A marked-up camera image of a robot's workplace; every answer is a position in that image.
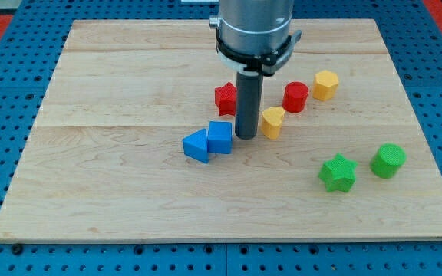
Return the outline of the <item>black and white mounting clamp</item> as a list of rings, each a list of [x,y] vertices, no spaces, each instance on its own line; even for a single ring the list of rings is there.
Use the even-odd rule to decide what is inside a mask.
[[[300,41],[302,31],[297,30],[289,35],[281,47],[268,54],[241,54],[230,49],[221,39],[219,29],[216,30],[216,52],[220,60],[237,73],[246,76],[261,75],[271,77],[281,69],[292,56],[295,45]]]

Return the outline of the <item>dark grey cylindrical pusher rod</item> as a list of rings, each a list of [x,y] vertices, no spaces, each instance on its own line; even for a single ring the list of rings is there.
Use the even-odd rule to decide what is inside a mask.
[[[258,129],[263,76],[236,74],[235,134],[242,140],[255,137]]]

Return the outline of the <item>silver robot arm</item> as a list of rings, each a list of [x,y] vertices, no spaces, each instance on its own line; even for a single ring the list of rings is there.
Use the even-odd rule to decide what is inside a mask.
[[[292,0],[219,0],[219,13],[209,18],[216,31],[216,52],[236,72],[235,135],[257,134],[262,85],[292,56],[302,32],[289,32]]]

